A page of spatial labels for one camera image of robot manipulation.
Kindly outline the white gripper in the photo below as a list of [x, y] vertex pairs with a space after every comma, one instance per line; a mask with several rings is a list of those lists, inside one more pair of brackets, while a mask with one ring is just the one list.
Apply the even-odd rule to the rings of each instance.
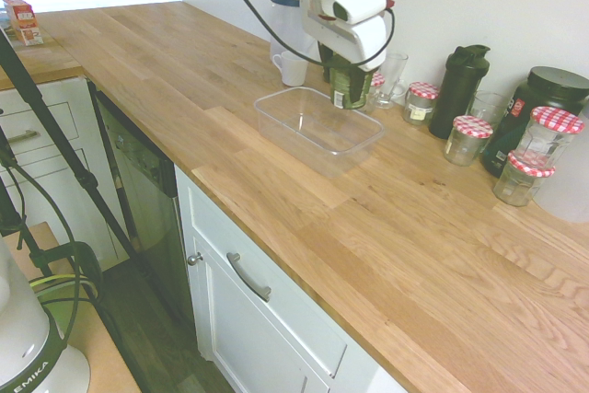
[[371, 85], [371, 73], [368, 71], [380, 66], [386, 57], [386, 51], [382, 51], [368, 61], [387, 46], [384, 15], [378, 14], [351, 25], [338, 18], [327, 20], [307, 12], [303, 14], [302, 22], [305, 32], [318, 42], [325, 81], [330, 81], [331, 70], [340, 66], [338, 55], [351, 64], [360, 64], [360, 68], [354, 66], [348, 71], [349, 87], [345, 106], [362, 107]]

